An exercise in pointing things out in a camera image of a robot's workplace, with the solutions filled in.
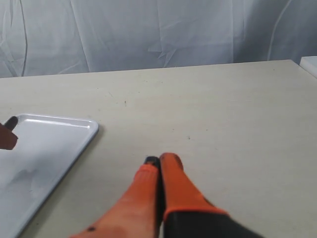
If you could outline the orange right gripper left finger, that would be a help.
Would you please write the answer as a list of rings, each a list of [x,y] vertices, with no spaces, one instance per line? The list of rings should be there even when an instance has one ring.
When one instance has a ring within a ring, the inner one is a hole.
[[[121,198],[73,238],[157,238],[160,230],[160,162],[149,156]]]

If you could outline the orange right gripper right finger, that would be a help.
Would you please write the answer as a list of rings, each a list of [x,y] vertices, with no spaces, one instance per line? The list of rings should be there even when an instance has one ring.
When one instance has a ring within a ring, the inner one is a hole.
[[[178,155],[163,153],[159,159],[165,195],[165,238],[260,237],[211,204],[188,178]]]

